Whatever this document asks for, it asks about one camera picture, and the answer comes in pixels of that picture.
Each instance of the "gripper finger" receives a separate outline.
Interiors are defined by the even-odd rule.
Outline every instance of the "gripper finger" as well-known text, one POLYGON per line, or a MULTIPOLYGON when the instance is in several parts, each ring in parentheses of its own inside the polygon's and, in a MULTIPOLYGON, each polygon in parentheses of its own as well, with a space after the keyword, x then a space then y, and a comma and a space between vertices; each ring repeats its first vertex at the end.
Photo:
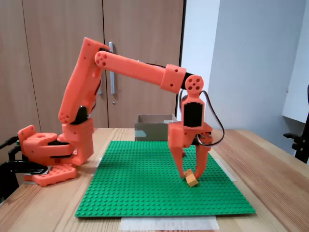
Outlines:
POLYGON ((183 149, 181 147, 171 148, 170 152, 174 158, 177 170, 181 178, 184 177, 183 174, 183 149))

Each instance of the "white paper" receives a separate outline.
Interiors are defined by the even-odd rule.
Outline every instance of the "white paper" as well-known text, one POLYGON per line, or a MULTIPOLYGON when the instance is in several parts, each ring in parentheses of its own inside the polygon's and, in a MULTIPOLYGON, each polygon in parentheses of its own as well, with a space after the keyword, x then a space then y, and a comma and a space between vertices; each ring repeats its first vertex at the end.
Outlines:
POLYGON ((222 170, 225 172, 225 174, 228 176, 228 178, 231 179, 231 181, 236 181, 235 177, 224 167, 224 165, 221 163, 219 159, 215 159, 217 164, 222 168, 222 170))
POLYGON ((97 164, 96 164, 96 168, 100 165, 101 160, 102 160, 102 157, 98 160, 98 162, 97 162, 97 164))
POLYGON ((123 217, 121 231, 218 230, 216 216, 205 217, 123 217))

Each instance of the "white wall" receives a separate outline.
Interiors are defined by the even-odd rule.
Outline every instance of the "white wall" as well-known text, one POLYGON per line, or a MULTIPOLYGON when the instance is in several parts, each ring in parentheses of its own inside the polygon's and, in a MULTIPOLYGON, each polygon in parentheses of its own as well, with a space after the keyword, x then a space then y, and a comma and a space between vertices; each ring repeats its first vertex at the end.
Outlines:
MULTIPOLYGON (((187 0, 181 66, 200 75, 208 91, 220 0, 187 0)), ((177 119, 181 112, 177 106, 177 119)))
POLYGON ((281 114, 304 9, 305 0, 221 0, 209 84, 225 128, 248 129, 290 153, 283 134, 302 124, 281 114))
POLYGON ((306 4, 303 26, 298 49, 286 96, 283 115, 297 121, 306 122, 309 106, 307 87, 309 84, 309 2, 306 4))

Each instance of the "wooden block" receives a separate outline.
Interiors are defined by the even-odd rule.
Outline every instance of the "wooden block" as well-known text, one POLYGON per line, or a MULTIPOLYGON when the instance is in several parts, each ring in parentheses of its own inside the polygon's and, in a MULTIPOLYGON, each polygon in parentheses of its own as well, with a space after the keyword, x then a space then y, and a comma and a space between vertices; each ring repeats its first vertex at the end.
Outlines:
POLYGON ((195 178, 194 173, 191 169, 188 169, 183 174, 184 174, 185 180, 187 181, 190 187, 193 187, 198 184, 198 181, 195 178))

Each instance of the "black bracket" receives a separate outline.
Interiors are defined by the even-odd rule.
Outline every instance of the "black bracket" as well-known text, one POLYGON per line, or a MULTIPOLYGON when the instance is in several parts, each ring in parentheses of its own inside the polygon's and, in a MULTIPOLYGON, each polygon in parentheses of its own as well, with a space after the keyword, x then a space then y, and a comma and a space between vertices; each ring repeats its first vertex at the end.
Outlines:
POLYGON ((43 174, 48 167, 38 163, 10 160, 0 165, 0 189, 4 199, 7 199, 18 187, 15 173, 43 174))
MULTIPOLYGON (((309 86, 308 86, 308 104, 309 104, 309 86)), ((309 114, 305 123, 305 128, 301 136, 291 133, 283 135, 286 138, 293 139, 292 149, 296 151, 295 158, 307 163, 309 158, 309 114)))

